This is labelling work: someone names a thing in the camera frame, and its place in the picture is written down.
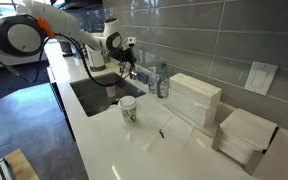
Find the stack of paper towels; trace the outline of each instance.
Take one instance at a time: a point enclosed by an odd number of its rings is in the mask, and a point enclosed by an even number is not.
[[[192,120],[192,125],[205,127],[213,123],[222,90],[184,74],[170,78],[168,104]]]
[[[276,124],[242,109],[236,109],[221,124],[223,137],[219,149],[242,164],[253,151],[267,149]]]

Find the dark floor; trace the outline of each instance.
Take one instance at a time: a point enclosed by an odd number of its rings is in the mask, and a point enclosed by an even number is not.
[[[6,69],[0,68],[0,98],[22,88],[32,87],[49,82],[46,71],[46,67],[48,66],[49,66],[48,61],[41,62],[39,77],[37,79],[37,82],[35,83],[28,83],[23,79],[18,78],[17,76],[11,74]],[[16,68],[19,72],[21,72],[25,77],[29,79],[34,79],[38,63],[34,62],[34,63],[16,65],[13,67]]]
[[[42,180],[88,179],[48,83],[0,99],[0,158],[18,148]]]

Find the kitchen sink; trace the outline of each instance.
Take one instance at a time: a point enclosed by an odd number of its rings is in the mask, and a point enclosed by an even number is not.
[[[102,84],[116,82],[119,79],[120,76],[115,73],[95,78],[96,81]],[[117,103],[123,96],[134,96],[137,98],[145,94],[125,80],[116,84],[115,97],[108,97],[106,88],[95,84],[91,79],[72,82],[71,87],[87,116],[93,116],[107,110],[110,105]]]

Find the clear plastic cup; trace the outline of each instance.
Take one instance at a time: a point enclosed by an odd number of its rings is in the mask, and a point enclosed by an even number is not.
[[[106,85],[111,85],[106,87],[106,92],[108,97],[115,97],[116,96],[116,84],[112,85],[113,83],[107,83]]]

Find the white countertop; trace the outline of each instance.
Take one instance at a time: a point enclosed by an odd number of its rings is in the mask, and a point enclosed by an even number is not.
[[[277,165],[285,164],[285,160],[275,157],[274,153],[267,153],[255,174],[248,175],[230,158],[211,149],[212,138],[174,115],[163,106],[165,100],[153,95],[137,98],[138,124],[134,127],[123,124],[117,107],[87,117],[70,86],[71,82],[88,78],[82,61],[74,57],[63,58],[58,44],[48,44],[46,54],[89,179],[288,178],[287,162],[283,167]],[[117,71],[113,63],[106,64],[106,67],[106,70],[92,75],[98,77]],[[128,81],[147,92],[146,85]],[[163,129],[164,139],[159,129]]]

